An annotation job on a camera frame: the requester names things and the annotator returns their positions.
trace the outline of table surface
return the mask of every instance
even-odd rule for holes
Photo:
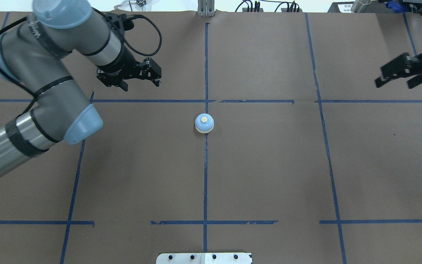
[[[24,15],[0,12],[0,28]],[[104,87],[82,55],[63,59],[104,127],[0,179],[0,263],[422,263],[422,85],[374,85],[422,51],[422,17],[148,16],[160,87]],[[138,22],[126,37],[148,51],[155,34]],[[0,127],[29,101],[0,79]]]

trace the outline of label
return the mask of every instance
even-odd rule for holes
[[[342,5],[338,5],[338,9],[340,10],[340,13],[352,13],[351,12],[352,6],[353,4],[342,4]]]

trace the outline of white metal plate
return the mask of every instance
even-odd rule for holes
[[[251,256],[251,253],[243,252],[163,253],[157,257],[156,264],[252,264]]]

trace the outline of cable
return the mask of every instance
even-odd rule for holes
[[[289,10],[289,3],[288,2],[278,2],[278,3],[280,3],[277,7],[276,7],[276,9],[274,10],[275,12],[278,10],[278,8],[280,8],[280,6],[282,5],[282,4],[287,4],[288,5],[288,8],[286,9],[286,12]]]
[[[240,7],[243,3],[246,3],[246,4],[247,4],[247,12],[250,12],[250,5],[249,5],[246,1],[241,2],[241,3],[240,3],[240,5],[236,8],[236,10],[235,10],[234,12],[237,12],[237,10],[239,10],[239,7]]]
[[[17,20],[16,22],[13,22],[10,25],[6,26],[5,28],[1,29],[0,30],[0,36],[3,35],[6,31],[10,30],[11,28],[15,27],[16,25],[19,25],[19,24],[23,23],[26,20],[27,20],[27,17],[22,17],[21,19]],[[18,82],[17,80],[15,80],[13,77],[10,77],[5,71],[3,71],[1,69],[1,67],[0,67],[0,74],[3,75],[6,79],[8,79],[13,84],[19,86],[24,91],[28,92],[33,97],[32,101],[25,108],[25,110],[22,112],[21,115],[23,115],[26,112],[28,112],[32,108],[32,106],[35,104],[35,102],[37,101],[37,98],[35,97],[35,94],[32,91],[30,91],[27,87],[25,87],[23,84],[21,84],[20,82]]]
[[[251,5],[251,10],[250,10],[250,12],[252,12],[252,10],[253,10],[253,3],[252,3],[252,1],[251,0],[243,0],[241,3],[240,3],[240,5],[236,8],[236,10],[235,10],[235,12],[237,12],[237,10],[239,10],[239,7],[243,4],[243,3],[247,3],[247,2],[250,2],[250,5]]]
[[[94,11],[100,15],[102,15],[102,17],[104,17],[104,19],[110,23],[110,25],[112,25],[112,27],[117,30],[119,32],[119,28],[110,21],[110,19],[102,12],[100,12],[99,10],[96,10],[94,8]],[[159,34],[159,45],[157,46],[157,49],[153,52],[153,53],[144,53],[144,52],[140,52],[138,50],[136,50],[135,48],[133,48],[130,43],[125,39],[124,35],[120,34],[124,43],[129,47],[130,50],[138,53],[139,55],[145,56],[145,57],[151,57],[157,54],[157,52],[159,52],[160,48],[162,47],[162,34],[160,33],[159,28],[156,26],[156,24],[154,24],[154,22],[152,22],[149,18],[145,17],[144,15],[131,15],[129,16],[131,17],[132,20],[137,19],[137,18],[142,18],[144,20],[146,20],[147,22],[149,22],[157,31],[157,33]]]

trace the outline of white wall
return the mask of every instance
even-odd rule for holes
[[[101,10],[110,11],[115,5],[119,5],[123,0],[89,0],[89,3]],[[304,12],[326,12],[334,1],[342,0],[299,0],[297,3]],[[194,10],[198,8],[197,0],[147,0],[146,11],[184,11]],[[241,0],[215,0],[217,10],[233,12],[239,5]],[[32,10],[32,0],[0,0],[0,11],[21,11],[28,12]],[[261,2],[260,7],[265,12],[273,12],[278,4],[270,2]],[[132,5],[133,10],[141,10],[138,6]],[[129,10],[129,5],[124,5],[124,9]]]

